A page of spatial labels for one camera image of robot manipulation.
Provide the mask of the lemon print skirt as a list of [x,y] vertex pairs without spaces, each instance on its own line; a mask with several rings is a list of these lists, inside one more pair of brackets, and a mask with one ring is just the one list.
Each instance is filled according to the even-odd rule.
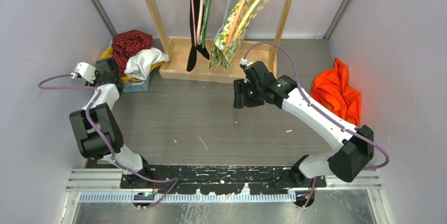
[[224,26],[214,39],[208,64],[209,73],[217,65],[220,65],[226,72],[230,71],[246,32],[244,27],[241,33],[237,34],[237,28],[253,2],[254,0],[238,0],[232,8]]

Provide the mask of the yellow hanger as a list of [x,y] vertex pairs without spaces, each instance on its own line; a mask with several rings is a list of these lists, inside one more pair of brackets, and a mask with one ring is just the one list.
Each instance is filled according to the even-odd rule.
[[258,12],[261,11],[264,8],[265,4],[267,4],[270,0],[264,0],[264,2],[260,6],[258,6],[258,4],[261,1],[262,0],[255,0],[251,5],[251,7],[246,12],[246,14],[244,15],[243,19],[240,22],[238,22],[237,29],[236,30],[234,30],[233,28],[231,29],[231,35],[232,35],[231,41],[235,41],[236,38],[240,36],[240,33],[246,29],[251,20],[256,17]]

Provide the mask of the black skirt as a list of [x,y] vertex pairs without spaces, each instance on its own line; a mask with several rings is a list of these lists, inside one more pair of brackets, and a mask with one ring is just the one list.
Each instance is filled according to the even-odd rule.
[[197,44],[197,28],[199,19],[199,6],[200,0],[190,0],[190,11],[189,11],[189,25],[190,25],[190,36],[191,36],[191,48],[189,51],[189,57],[187,62],[186,70],[191,72],[197,62],[197,53],[199,52],[206,60],[210,59],[210,54],[208,50]]

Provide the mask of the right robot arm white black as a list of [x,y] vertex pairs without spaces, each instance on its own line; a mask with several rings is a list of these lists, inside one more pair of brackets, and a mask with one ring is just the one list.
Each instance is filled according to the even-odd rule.
[[351,124],[316,102],[296,81],[287,75],[275,78],[262,61],[241,60],[245,78],[234,81],[234,107],[273,104],[317,132],[331,147],[320,155],[305,155],[294,165],[293,182],[308,186],[314,177],[335,175],[352,182],[374,156],[373,130]]

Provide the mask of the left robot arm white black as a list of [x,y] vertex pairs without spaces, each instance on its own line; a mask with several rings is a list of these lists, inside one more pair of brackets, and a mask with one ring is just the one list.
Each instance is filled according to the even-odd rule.
[[150,187],[154,175],[147,161],[124,144],[123,134],[112,113],[115,102],[123,93],[123,81],[115,59],[100,59],[95,65],[80,62],[71,78],[83,78],[85,85],[94,89],[87,105],[69,115],[80,154],[116,166],[129,183],[134,182],[142,189]]

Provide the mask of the beige hanger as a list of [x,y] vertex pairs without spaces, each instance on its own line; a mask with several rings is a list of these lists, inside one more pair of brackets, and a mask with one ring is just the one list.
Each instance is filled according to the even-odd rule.
[[198,24],[196,30],[196,44],[201,44],[201,30],[202,30],[202,19],[203,19],[203,0],[199,1],[199,13],[198,13]]

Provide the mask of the wooden hanger rack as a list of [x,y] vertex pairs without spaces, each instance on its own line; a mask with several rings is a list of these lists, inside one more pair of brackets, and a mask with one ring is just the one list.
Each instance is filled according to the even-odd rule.
[[257,44],[254,41],[244,40],[250,22],[271,1],[254,0],[242,19],[239,18],[240,12],[236,12],[231,22],[224,25],[224,29],[229,32],[227,35],[218,36],[215,40],[210,38],[205,40],[211,58],[209,60],[197,59],[196,66],[192,71],[186,70],[191,49],[187,38],[168,37],[156,0],[145,1],[159,34],[163,50],[170,57],[170,60],[163,63],[159,69],[162,78],[231,83],[233,80],[244,76],[239,65],[245,61],[244,57],[248,54],[251,54],[255,61],[263,62],[268,70],[277,75],[277,46],[281,42],[293,0],[285,0],[283,4],[281,18],[272,45]]

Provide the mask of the pink hanger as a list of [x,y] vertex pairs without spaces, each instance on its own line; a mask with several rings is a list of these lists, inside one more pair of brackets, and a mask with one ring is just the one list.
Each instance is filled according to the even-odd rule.
[[194,7],[194,0],[190,0],[190,20],[191,20],[191,39],[192,39],[192,45],[197,45],[197,38],[196,38],[196,24],[195,24],[195,7]]

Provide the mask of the orange garment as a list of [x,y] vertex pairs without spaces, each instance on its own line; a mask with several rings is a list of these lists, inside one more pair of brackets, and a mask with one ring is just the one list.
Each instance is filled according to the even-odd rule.
[[340,59],[335,59],[332,69],[314,79],[310,95],[341,119],[356,126],[360,124],[361,93],[349,85],[348,67]]

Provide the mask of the light blue plastic basket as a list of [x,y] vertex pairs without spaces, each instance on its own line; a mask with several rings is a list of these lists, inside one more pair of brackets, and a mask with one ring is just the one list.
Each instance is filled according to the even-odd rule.
[[149,82],[150,82],[150,77],[148,76],[145,80],[143,80],[141,82],[124,83],[123,92],[124,93],[145,92],[148,90]]

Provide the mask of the white garment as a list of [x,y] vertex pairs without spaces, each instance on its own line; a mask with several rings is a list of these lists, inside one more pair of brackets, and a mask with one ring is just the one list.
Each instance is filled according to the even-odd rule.
[[154,47],[144,49],[129,58],[124,73],[128,77],[143,81],[149,76],[153,67],[168,61],[169,55],[161,50]]

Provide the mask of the red polka dot garment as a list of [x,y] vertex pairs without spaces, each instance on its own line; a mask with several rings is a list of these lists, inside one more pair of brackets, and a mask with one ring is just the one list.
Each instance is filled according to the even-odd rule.
[[126,77],[124,70],[127,67],[128,60],[138,52],[152,48],[153,36],[151,34],[131,30],[117,34],[112,39],[112,57],[119,68],[120,77]]

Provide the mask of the mustard yellow garment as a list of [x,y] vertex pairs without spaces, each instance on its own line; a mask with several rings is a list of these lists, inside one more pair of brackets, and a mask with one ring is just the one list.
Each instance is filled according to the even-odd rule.
[[108,47],[99,59],[109,57],[113,57],[118,64],[119,74],[124,83],[145,81],[151,71],[170,59],[169,55],[154,47],[143,49],[132,56],[113,55],[113,48]]

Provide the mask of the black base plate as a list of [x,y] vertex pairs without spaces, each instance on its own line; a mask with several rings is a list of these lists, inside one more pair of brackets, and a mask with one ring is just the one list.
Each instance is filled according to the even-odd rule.
[[216,195],[241,194],[248,187],[250,195],[285,194],[292,188],[308,190],[311,179],[287,166],[224,165],[149,165],[153,180],[178,178],[171,194]]

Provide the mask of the aluminium slotted rail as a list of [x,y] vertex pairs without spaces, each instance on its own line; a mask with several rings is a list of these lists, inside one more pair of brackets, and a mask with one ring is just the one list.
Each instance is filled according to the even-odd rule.
[[[137,191],[105,191],[105,192],[82,192],[79,197],[80,203],[137,203],[155,202],[161,198],[160,194],[155,196],[145,192]],[[195,194],[169,194],[161,200],[162,203],[240,203],[240,202],[295,202],[294,192],[287,194],[255,194],[249,191],[235,194],[217,195],[214,192],[208,195],[196,192]]]

